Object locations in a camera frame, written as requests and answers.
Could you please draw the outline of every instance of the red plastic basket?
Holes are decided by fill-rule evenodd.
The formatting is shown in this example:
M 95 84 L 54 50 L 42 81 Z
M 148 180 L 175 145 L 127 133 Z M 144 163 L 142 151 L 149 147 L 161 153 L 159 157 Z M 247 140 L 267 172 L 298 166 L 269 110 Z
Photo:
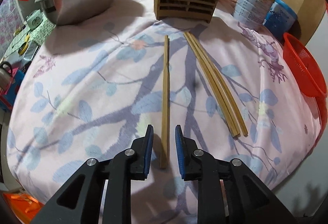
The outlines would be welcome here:
M 326 98 L 325 78 L 311 53 L 289 33 L 284 34 L 283 58 L 291 69 L 303 94 L 309 97 Z

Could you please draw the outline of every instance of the blue leaf pattern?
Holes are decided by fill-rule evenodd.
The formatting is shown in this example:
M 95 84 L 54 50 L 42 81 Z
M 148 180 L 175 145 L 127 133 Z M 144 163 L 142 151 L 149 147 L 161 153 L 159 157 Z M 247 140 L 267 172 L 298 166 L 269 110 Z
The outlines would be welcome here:
M 162 91 L 145 95 L 131 109 L 133 115 L 162 111 Z
M 79 118 L 85 122 L 92 119 L 92 109 L 84 100 L 80 100 L 79 102 Z
M 249 111 L 246 107 L 243 107 L 240 111 L 240 114 L 243 117 L 243 120 L 246 121 L 248 119 Z
M 156 34 L 158 34 L 158 35 L 171 35 L 172 33 L 174 33 L 173 31 L 169 31 L 169 30 L 167 30 L 167 29 L 165 29 L 165 30 L 157 30 L 157 31 L 155 31 L 155 33 Z
M 99 71 L 106 64 L 107 58 L 108 53 L 105 50 L 100 51 L 90 67 L 95 72 Z
M 251 124 L 249 134 L 251 136 L 253 143 L 256 143 L 257 142 L 257 129 L 256 129 L 256 125 L 254 123 Z
M 276 103 L 278 103 L 278 98 L 271 89 L 264 89 L 260 93 L 260 101 L 273 107 Z
M 40 97 L 43 93 L 43 84 L 40 82 L 34 83 L 34 96 Z
M 101 149 L 97 145 L 89 145 L 85 148 L 85 152 L 89 157 L 99 158 L 101 157 Z
M 20 163 L 23 159 L 23 156 L 21 154 L 17 154 L 16 158 L 17 158 L 18 163 Z
M 233 65 L 233 64 L 230 64 L 230 65 L 227 65 L 227 66 L 224 66 L 222 67 L 222 70 L 221 72 L 228 76 L 228 77 L 237 77 L 237 76 L 241 76 L 241 72 L 240 70 L 238 69 L 237 66 Z
M 34 127 L 33 129 L 34 139 L 40 145 L 48 143 L 48 134 L 43 127 Z
M 42 118 L 42 122 L 45 124 L 45 125 L 49 125 L 51 122 L 52 122 L 52 119 L 54 118 L 54 113 L 51 111 L 51 112 L 48 112 L 46 115 L 44 115 L 44 117 Z
M 266 176 L 264 180 L 264 184 L 268 186 L 270 183 L 274 183 L 277 179 L 277 174 L 274 170 L 274 168 L 271 168 L 268 175 Z
M 49 102 L 48 99 L 41 98 L 40 100 L 35 102 L 34 105 L 31 107 L 31 112 L 40 113 L 41 111 L 43 111 L 45 109 L 48 102 Z
M 176 92 L 171 91 L 170 92 L 170 101 L 175 101 L 176 96 L 177 96 Z
M 273 163 L 275 165 L 279 165 L 280 164 L 280 158 L 279 157 L 275 157 L 274 160 L 273 160 Z
M 23 165 L 27 170 L 35 170 L 39 165 L 41 159 L 40 150 L 36 147 L 30 146 L 28 152 L 23 158 Z
M 61 98 L 60 98 L 60 95 L 58 95 L 58 96 L 55 97 L 55 100 L 54 100 L 54 107 L 55 107 L 55 108 L 58 108 L 59 105 L 60 105 L 60 102 L 61 102 Z
M 207 99 L 206 99 L 206 111 L 207 111 L 207 114 L 212 118 L 215 111 L 216 111 L 216 100 L 214 99 L 214 97 L 212 96 L 209 96 Z
M 72 72 L 62 82 L 62 85 L 78 84 L 90 72 L 89 68 L 82 68 Z
M 118 52 L 118 54 L 116 55 L 116 58 L 118 60 L 133 58 L 134 57 L 134 52 L 135 52 L 135 50 L 133 48 L 124 47 Z
M 73 143 L 73 134 L 71 132 L 66 132 L 58 143 L 58 153 L 62 154 L 66 152 Z
M 270 119 L 274 119 L 274 112 L 272 109 L 268 109 L 266 113 Z
M 82 160 L 74 160 L 68 162 L 67 164 L 57 169 L 52 177 L 52 180 L 57 183 L 64 183 L 70 176 L 73 175 L 75 171 L 77 171 L 79 167 L 82 166 L 83 163 L 84 161 Z
M 146 54 L 146 49 L 143 48 L 143 49 L 140 49 L 140 50 L 136 50 L 135 51 L 135 54 L 134 54 L 134 58 L 133 58 L 133 61 L 134 62 L 139 62 L 142 60 L 142 58 L 145 56 Z
M 116 93 L 116 90 L 117 90 L 116 83 L 108 83 L 107 84 L 106 95 L 112 96 Z
M 151 45 L 154 43 L 154 39 L 149 36 L 149 35 L 146 35 L 146 34 L 143 34 L 142 36 L 136 38 L 137 40 L 142 40 L 144 42 L 146 42 L 147 45 Z
M 13 131 L 11 130 L 11 128 L 8 129 L 7 146 L 10 149 L 12 149 L 16 146 L 15 135 L 14 135 Z
M 239 99 L 243 102 L 251 102 L 253 101 L 253 98 L 250 94 L 248 93 L 242 93 L 242 94 L 239 94 Z
M 277 149 L 279 151 L 279 153 L 282 153 L 279 136 L 278 136 L 277 130 L 273 124 L 271 124 L 271 127 L 270 127 L 270 140 L 271 140 L 273 147 L 275 149 Z

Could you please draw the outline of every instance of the bamboo chopstick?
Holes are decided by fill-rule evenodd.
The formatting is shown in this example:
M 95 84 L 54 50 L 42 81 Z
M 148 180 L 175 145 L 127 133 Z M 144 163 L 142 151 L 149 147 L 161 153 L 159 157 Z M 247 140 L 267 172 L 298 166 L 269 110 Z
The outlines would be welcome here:
M 224 95 L 224 92 L 221 88 L 221 85 L 218 82 L 218 79 L 216 75 L 214 74 L 214 71 L 211 69 L 210 64 L 208 64 L 208 61 L 204 58 L 202 58 L 201 53 L 197 50 L 197 44 L 192 39 L 191 34 L 189 32 L 185 32 L 184 36 L 190 45 L 191 49 L 193 50 L 198 62 L 200 63 L 200 66 L 203 70 L 203 72 L 206 75 L 206 78 L 211 86 L 211 89 L 214 93 L 214 96 L 219 103 L 220 108 L 222 109 L 222 113 L 224 115 L 224 118 L 227 121 L 227 125 L 229 127 L 230 133 L 232 136 L 237 136 L 240 134 L 238 125 L 236 126 L 235 121 L 233 121 L 234 116 L 230 114 L 229 108 L 227 107 L 227 104 L 225 102 L 225 98 L 222 96 Z
M 168 137 L 170 133 L 170 73 L 169 73 L 169 48 L 170 39 L 166 35 L 164 38 L 164 63 L 163 63 L 163 97 L 162 97 L 162 148 L 160 156 L 160 168 L 164 169 L 167 166 L 168 160 Z
M 191 38 L 194 40 L 194 42 L 196 42 L 197 46 L 198 46 L 198 49 L 200 50 L 200 52 L 204 55 L 205 59 L 209 62 L 212 70 L 214 71 L 217 79 L 219 80 L 219 83 L 220 85 L 222 86 L 223 90 L 224 90 L 224 93 L 226 94 L 227 96 L 227 99 L 229 101 L 229 103 L 231 104 L 232 106 L 232 110 L 234 112 L 234 114 L 236 115 L 237 117 L 237 121 L 239 123 L 239 126 L 241 128 L 241 131 L 243 133 L 244 136 L 247 136 L 248 135 L 248 131 L 247 131 L 247 127 L 245 125 L 245 122 L 241 116 L 241 113 L 239 111 L 239 108 L 236 104 L 236 101 L 234 100 L 234 98 L 232 97 L 232 94 L 229 90 L 229 88 L 227 87 L 227 84 L 225 83 L 221 73 L 219 72 L 219 70 L 217 69 L 217 67 L 214 66 L 213 62 L 210 60 L 210 58 L 208 57 L 208 54 L 205 52 L 203 46 L 198 42 L 198 40 L 195 38 L 195 36 L 193 34 L 190 34 Z

